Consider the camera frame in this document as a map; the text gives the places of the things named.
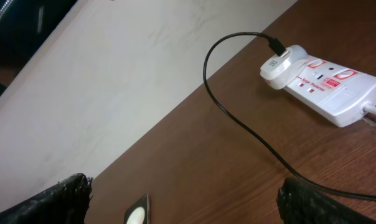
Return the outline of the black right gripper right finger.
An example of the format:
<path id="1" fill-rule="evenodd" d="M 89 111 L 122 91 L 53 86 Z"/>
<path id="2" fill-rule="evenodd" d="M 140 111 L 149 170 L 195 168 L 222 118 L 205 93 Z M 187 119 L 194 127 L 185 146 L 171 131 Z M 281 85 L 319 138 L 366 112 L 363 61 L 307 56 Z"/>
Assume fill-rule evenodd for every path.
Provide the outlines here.
<path id="1" fill-rule="evenodd" d="M 276 199 L 284 224 L 376 224 L 376 221 L 288 177 Z"/>

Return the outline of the white usb charger plug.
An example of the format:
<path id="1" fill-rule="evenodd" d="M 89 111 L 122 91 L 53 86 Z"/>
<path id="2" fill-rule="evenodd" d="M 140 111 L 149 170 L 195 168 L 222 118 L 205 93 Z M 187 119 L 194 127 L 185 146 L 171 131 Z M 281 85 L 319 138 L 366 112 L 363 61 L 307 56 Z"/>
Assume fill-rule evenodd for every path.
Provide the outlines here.
<path id="1" fill-rule="evenodd" d="M 306 67 L 308 53 L 299 45 L 286 48 L 281 55 L 274 55 L 260 68 L 260 75 L 273 89 L 280 90 L 292 82 Z"/>

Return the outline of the white power strip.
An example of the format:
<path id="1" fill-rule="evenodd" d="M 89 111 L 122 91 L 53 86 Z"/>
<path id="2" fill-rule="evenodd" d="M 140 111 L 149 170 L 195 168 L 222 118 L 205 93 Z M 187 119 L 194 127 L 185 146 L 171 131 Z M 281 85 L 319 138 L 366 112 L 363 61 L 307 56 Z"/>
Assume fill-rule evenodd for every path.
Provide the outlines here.
<path id="1" fill-rule="evenodd" d="M 376 115 L 376 77 L 321 58 L 308 57 L 284 89 L 340 128 Z"/>

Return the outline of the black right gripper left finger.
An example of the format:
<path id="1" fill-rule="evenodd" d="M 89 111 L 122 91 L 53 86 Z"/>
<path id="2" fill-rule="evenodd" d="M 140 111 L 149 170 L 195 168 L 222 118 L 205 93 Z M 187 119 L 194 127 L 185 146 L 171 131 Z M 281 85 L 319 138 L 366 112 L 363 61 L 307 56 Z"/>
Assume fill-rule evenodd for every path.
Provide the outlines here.
<path id="1" fill-rule="evenodd" d="M 0 212 L 5 224 L 84 224 L 92 192 L 91 177 L 71 175 L 27 200 Z"/>

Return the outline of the black smartphone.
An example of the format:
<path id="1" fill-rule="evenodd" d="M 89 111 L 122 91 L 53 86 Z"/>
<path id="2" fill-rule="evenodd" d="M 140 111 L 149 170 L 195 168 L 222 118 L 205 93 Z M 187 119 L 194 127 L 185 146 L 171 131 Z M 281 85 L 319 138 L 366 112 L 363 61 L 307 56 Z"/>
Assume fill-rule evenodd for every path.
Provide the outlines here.
<path id="1" fill-rule="evenodd" d="M 149 195 L 144 194 L 125 211 L 124 224 L 150 224 Z"/>

